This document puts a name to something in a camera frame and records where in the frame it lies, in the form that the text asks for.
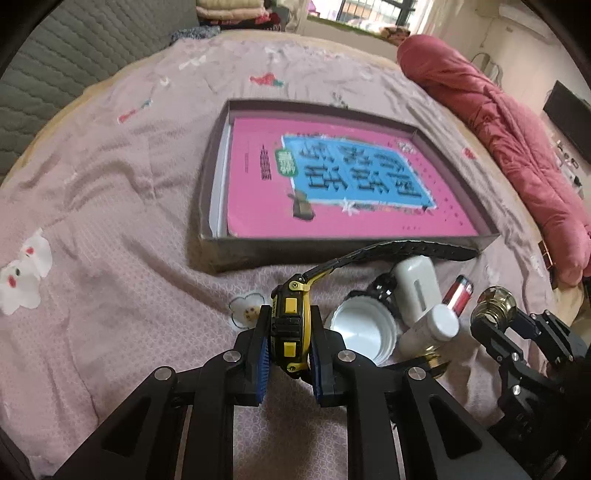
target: pink book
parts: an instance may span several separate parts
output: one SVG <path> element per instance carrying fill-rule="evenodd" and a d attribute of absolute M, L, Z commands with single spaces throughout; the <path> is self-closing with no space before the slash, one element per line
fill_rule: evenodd
<path fill-rule="evenodd" d="M 236 118 L 227 191 L 234 237 L 478 235 L 411 140 L 368 129 Z"/>

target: black tv screen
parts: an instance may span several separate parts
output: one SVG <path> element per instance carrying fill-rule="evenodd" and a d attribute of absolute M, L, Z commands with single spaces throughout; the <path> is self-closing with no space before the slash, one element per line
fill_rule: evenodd
<path fill-rule="evenodd" d="M 581 156 L 591 163 L 591 108 L 562 83 L 556 82 L 544 105 L 552 123 L 575 146 Z"/>

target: brown box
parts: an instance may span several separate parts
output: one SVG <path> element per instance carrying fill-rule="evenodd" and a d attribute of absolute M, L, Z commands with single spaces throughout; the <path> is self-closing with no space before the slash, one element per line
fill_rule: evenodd
<path fill-rule="evenodd" d="M 436 241 L 482 252 L 499 235 L 495 224 L 468 183 L 417 127 L 381 116 L 327 105 L 284 100 L 229 100 L 210 135 L 193 199 L 191 231 L 187 241 L 190 265 L 193 268 L 221 272 L 262 265 L 314 264 L 345 255 L 370 244 L 392 240 L 392 238 L 249 239 L 214 236 L 209 224 L 209 211 L 218 154 L 220 149 L 224 148 L 223 145 L 220 146 L 220 141 L 225 125 L 232 124 L 233 120 L 240 116 L 289 118 L 294 114 L 298 115 L 298 119 L 309 116 L 311 121 L 318 121 L 319 116 L 324 119 L 329 117 L 333 124 L 378 129 L 412 140 L 451 188 L 479 234 L 468 237 L 409 237 L 409 239 Z"/>

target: bed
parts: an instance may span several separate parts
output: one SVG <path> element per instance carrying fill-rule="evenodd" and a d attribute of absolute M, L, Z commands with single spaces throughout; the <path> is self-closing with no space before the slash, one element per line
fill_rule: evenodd
<path fill-rule="evenodd" d="M 249 80 L 266 72 L 284 86 Z M 0 187 L 7 226 L 0 265 L 38 228 L 54 261 L 40 306 L 20 308 L 0 323 L 0 426 L 35 476 L 52 474 L 154 368 L 195 368 L 230 348 L 233 298 L 255 292 L 268 299 L 301 270 L 283 265 L 214 276 L 190 269 L 189 259 L 199 255 L 188 229 L 191 198 L 227 98 L 331 103 L 334 93 L 350 108 L 420 126 L 465 173 L 501 231 L 478 259 L 438 263 L 442 284 L 463 273 L 477 292 L 501 284 L 524 310 L 550 309 L 573 321 L 582 289 L 552 291 L 540 232 L 515 190 L 464 125 L 396 64 L 286 33 L 179 41 L 88 87 L 41 130 Z M 467 148 L 478 162 L 468 161 Z M 323 315 L 387 268 L 345 268 L 319 283 L 315 301 Z M 443 351 L 452 363 L 441 382 L 490 424 L 499 417 L 500 380 L 496 363 L 469 334 L 474 301 L 459 337 Z M 518 343 L 542 368 L 537 349 Z M 293 478 L 345 478 L 345 422 L 342 410 L 319 409 L 302 382 L 272 369 L 262 409 L 235 413 L 235 478 L 279 478 L 285 471 Z M 281 435 L 287 430 L 290 440 Z M 262 452 L 267 462 L 257 461 Z"/>

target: small bottle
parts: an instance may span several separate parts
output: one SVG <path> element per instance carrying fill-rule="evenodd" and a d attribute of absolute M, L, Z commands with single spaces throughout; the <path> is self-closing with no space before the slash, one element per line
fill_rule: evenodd
<path fill-rule="evenodd" d="M 398 341 L 397 349 L 405 359 L 416 358 L 437 349 L 460 331 L 455 312 L 440 303 L 410 327 Z"/>
<path fill-rule="evenodd" d="M 394 297 L 402 321 L 412 327 L 443 299 L 433 262 L 423 255 L 407 258 L 396 265 L 392 273 L 398 283 Z"/>

